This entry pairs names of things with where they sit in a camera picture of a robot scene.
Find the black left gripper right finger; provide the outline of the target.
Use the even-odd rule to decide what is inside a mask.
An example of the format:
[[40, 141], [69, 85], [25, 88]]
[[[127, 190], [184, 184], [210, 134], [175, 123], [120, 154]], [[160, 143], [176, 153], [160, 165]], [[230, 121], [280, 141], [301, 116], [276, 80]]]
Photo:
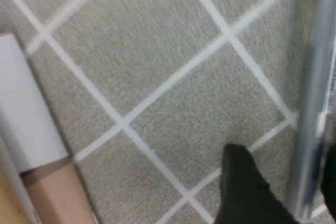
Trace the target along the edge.
[[326, 207], [329, 210], [335, 210], [335, 144], [327, 151], [321, 191]]

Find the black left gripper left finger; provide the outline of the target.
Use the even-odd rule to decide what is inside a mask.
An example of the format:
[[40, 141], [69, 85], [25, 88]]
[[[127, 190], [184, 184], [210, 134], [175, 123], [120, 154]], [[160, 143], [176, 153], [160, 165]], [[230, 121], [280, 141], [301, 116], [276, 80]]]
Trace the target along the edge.
[[215, 223], [298, 223], [270, 189], [243, 145], [223, 148]]

